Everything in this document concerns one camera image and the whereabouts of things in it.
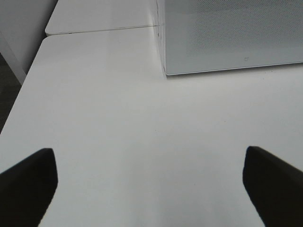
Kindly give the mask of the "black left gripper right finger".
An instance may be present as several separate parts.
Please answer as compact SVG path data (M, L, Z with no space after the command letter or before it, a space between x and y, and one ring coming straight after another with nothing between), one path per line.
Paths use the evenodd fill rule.
M303 225L303 173L256 146L246 150L244 188L267 227Z

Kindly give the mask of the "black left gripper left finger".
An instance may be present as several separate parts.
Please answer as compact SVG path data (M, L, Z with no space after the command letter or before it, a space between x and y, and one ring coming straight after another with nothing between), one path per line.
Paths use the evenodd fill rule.
M58 185L54 151L43 148L0 174L0 225L37 227Z

